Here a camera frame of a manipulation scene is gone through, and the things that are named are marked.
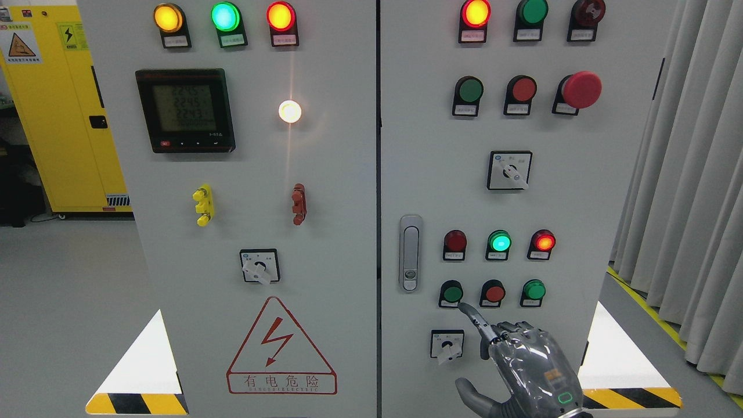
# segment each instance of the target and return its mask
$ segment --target green indicator light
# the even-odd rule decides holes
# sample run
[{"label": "green indicator light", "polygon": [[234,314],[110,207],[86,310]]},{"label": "green indicator light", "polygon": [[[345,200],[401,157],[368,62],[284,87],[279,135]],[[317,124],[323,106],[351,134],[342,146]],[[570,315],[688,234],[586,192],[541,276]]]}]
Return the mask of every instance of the green indicator light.
[{"label": "green indicator light", "polygon": [[510,248],[510,236],[506,231],[496,231],[490,235],[490,247],[493,251],[507,251]]},{"label": "green indicator light", "polygon": [[228,1],[217,3],[212,7],[212,22],[222,32],[230,32],[240,25],[240,11]]},{"label": "green indicator light", "polygon": [[547,289],[545,289],[545,284],[542,281],[532,280],[524,286],[524,293],[531,300],[539,300],[545,296]]},{"label": "green indicator light", "polygon": [[525,25],[538,25],[547,17],[545,0],[523,0],[519,3],[519,18]]}]

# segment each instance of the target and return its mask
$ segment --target high voltage warning sign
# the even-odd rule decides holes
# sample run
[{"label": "high voltage warning sign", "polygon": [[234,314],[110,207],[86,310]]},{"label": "high voltage warning sign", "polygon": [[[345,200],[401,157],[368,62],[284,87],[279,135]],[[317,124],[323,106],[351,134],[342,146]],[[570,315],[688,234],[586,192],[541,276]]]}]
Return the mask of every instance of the high voltage warning sign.
[{"label": "high voltage warning sign", "polygon": [[334,395],[335,371],[277,297],[263,304],[227,371],[230,393]]}]

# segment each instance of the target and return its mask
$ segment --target illuminated indicator light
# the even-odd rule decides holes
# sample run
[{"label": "illuminated indicator light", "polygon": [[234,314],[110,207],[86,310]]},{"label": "illuminated indicator light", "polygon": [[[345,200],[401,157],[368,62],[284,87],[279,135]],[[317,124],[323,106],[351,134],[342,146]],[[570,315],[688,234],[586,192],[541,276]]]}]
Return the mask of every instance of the illuminated indicator light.
[{"label": "illuminated indicator light", "polygon": [[212,7],[212,22],[222,32],[230,32],[240,25],[240,11],[228,1],[217,3]]},{"label": "illuminated indicator light", "polygon": [[279,117],[286,123],[297,122],[302,117],[302,107],[294,100],[285,100],[279,105]]},{"label": "illuminated indicator light", "polygon": [[178,32],[184,24],[181,9],[172,3],[159,4],[155,8],[154,18],[158,28],[167,33]]},{"label": "illuminated indicator light", "polygon": [[268,7],[266,12],[268,24],[278,31],[290,29],[296,21],[296,14],[291,4],[286,1],[277,1]]},{"label": "illuminated indicator light", "polygon": [[506,231],[493,232],[490,235],[490,247],[494,251],[506,251],[510,247],[510,236]]},{"label": "illuminated indicator light", "polygon": [[482,28],[490,19],[490,3],[486,0],[468,0],[462,8],[462,19],[471,28]]},{"label": "illuminated indicator light", "polygon": [[555,237],[551,235],[542,235],[536,239],[534,246],[540,251],[550,251],[555,246]]}]

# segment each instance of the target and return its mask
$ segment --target robotic hand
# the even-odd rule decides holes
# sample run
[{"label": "robotic hand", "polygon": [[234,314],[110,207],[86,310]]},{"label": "robotic hand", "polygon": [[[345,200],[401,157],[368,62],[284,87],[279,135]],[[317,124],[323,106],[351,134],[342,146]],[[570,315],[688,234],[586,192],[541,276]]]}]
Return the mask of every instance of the robotic hand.
[{"label": "robotic hand", "polygon": [[493,359],[512,395],[496,402],[459,378],[457,391],[469,409],[483,418],[591,417],[583,411],[578,376],[547,332],[526,322],[490,325],[471,305],[458,307],[480,332],[480,357]]}]

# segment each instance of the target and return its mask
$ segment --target lightning bolt symbol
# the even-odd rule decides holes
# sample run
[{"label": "lightning bolt symbol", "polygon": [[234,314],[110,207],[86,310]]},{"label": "lightning bolt symbol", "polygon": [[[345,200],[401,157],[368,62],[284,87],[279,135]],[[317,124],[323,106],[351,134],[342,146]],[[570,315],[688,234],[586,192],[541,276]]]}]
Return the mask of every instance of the lightning bolt symbol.
[{"label": "lightning bolt symbol", "polygon": [[279,346],[279,349],[273,354],[273,356],[269,357],[268,360],[266,360],[266,367],[271,366],[276,360],[276,356],[279,354],[279,352],[284,348],[286,343],[291,340],[292,337],[294,337],[294,334],[289,335],[282,335],[280,337],[271,338],[271,334],[273,334],[274,331],[276,331],[276,328],[279,328],[279,325],[281,325],[281,322],[283,321],[283,318],[276,317],[276,319],[273,321],[273,325],[271,325],[271,328],[266,332],[266,336],[263,337],[263,341],[261,341],[261,345],[272,343],[274,341],[278,340],[284,340],[282,344]]}]

